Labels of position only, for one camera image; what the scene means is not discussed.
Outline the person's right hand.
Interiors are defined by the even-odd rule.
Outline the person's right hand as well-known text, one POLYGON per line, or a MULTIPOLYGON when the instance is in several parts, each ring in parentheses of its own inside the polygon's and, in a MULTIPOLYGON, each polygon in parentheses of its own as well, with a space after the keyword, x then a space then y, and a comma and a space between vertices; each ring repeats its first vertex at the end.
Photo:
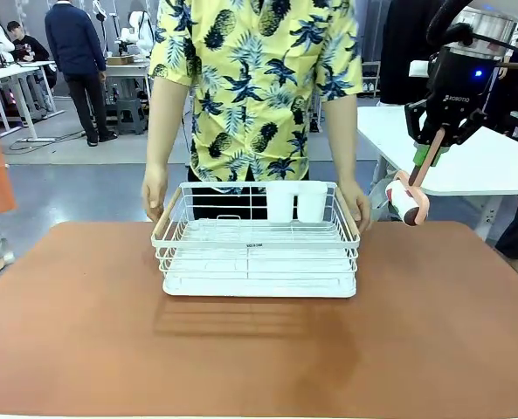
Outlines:
POLYGON ((155 223, 164 211, 167 187, 167 168, 161 164, 148 163, 142 182, 142 205, 147 217, 155 223))

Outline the person's left hand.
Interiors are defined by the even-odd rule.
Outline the person's left hand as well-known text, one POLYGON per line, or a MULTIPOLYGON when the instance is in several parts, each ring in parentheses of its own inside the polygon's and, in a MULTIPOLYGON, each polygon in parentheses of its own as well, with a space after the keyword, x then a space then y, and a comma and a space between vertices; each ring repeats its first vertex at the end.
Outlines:
POLYGON ((353 177, 340 179, 338 186, 356 222, 359 232, 363 233, 371 224, 369 198, 363 193, 363 190, 353 177))

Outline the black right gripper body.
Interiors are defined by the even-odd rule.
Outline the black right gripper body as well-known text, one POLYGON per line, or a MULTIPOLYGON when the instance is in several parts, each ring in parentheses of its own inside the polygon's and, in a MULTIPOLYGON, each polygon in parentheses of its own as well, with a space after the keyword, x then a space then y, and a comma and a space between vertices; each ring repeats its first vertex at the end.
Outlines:
POLYGON ((459 127, 481 107, 488 89, 488 60, 442 48, 432 65, 426 121, 437 127, 459 127))

